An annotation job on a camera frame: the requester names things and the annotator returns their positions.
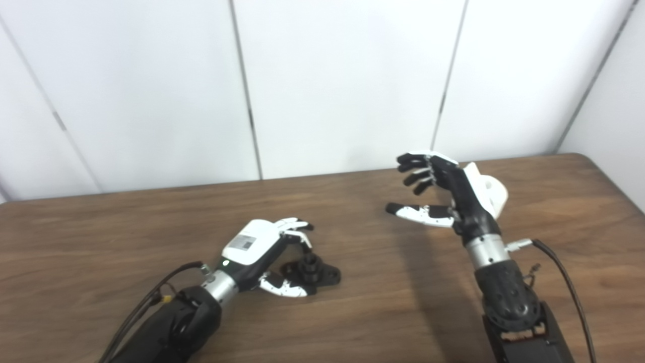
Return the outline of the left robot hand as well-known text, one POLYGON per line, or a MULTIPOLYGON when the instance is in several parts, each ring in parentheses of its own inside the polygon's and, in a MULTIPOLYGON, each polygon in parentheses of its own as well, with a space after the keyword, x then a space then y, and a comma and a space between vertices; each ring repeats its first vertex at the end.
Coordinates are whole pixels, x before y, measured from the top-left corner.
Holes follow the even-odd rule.
POLYGON ((311 252, 306 231, 313 229, 311 223, 296 217, 252 220, 224 247, 216 270, 232 278, 233 287, 240 293, 260 288, 288 298, 314 295, 315 288, 270 271, 289 245, 299 245, 305 253, 311 252))

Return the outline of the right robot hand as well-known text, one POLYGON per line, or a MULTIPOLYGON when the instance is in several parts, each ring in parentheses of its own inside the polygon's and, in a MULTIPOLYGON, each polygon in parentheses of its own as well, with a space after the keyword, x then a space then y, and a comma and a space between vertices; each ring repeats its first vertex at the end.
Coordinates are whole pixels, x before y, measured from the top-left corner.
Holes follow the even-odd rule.
POLYGON ((430 187, 450 193, 450 205, 389 203, 387 213, 420 224, 452 228, 463 243, 487 234, 500 235, 497 219, 506 204, 506 188, 490 175, 482 175, 473 162, 457 161, 434 151, 413 151, 397 157, 398 172, 408 172, 405 186, 421 195, 430 187))

